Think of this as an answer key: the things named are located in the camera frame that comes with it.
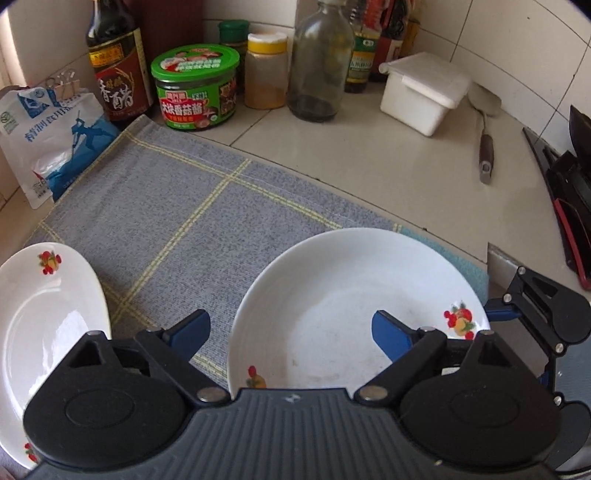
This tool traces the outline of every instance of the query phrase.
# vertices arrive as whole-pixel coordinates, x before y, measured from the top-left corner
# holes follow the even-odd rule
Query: dark vinegar bottle
[[[93,0],[86,37],[109,120],[127,126],[153,103],[142,37],[122,0]]]

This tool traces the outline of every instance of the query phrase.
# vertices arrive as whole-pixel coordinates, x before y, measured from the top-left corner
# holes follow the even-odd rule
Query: jar with yellow cap
[[[287,35],[248,35],[244,104],[271,109],[285,105],[287,91]]]

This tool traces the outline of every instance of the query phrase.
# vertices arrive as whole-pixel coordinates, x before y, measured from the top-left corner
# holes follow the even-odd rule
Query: white lid
[[[248,41],[255,43],[285,43],[287,35],[284,33],[249,33]]]
[[[382,63],[379,71],[399,73],[408,88],[446,108],[457,108],[472,83],[456,65],[426,52]]]

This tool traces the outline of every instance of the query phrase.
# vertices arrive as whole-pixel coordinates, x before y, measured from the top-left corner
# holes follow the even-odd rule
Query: plate
[[[251,285],[228,346],[228,383],[346,387],[352,395],[390,365],[372,339],[377,310],[450,338],[489,329],[471,286],[435,250],[400,233],[352,228],[285,251]]]
[[[26,247],[0,267],[0,446],[28,457],[22,415],[28,401],[89,330],[111,337],[105,296],[90,264],[56,243]]]

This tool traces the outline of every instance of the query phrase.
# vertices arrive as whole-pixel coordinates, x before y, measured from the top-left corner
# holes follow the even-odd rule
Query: tile countertop
[[[554,211],[522,125],[504,112],[489,121],[495,169],[486,186],[477,168],[482,120],[466,99],[426,138],[379,110],[383,88],[370,84],[364,94],[345,95],[341,111],[326,124],[301,121],[287,108],[267,112],[239,105],[226,124],[195,134],[316,179],[426,230],[477,263],[487,261],[490,243],[582,292],[564,262]],[[42,210],[48,208],[46,203]],[[22,192],[5,205],[0,263],[43,216],[27,208]],[[8,239],[3,232],[16,219],[18,233]]]

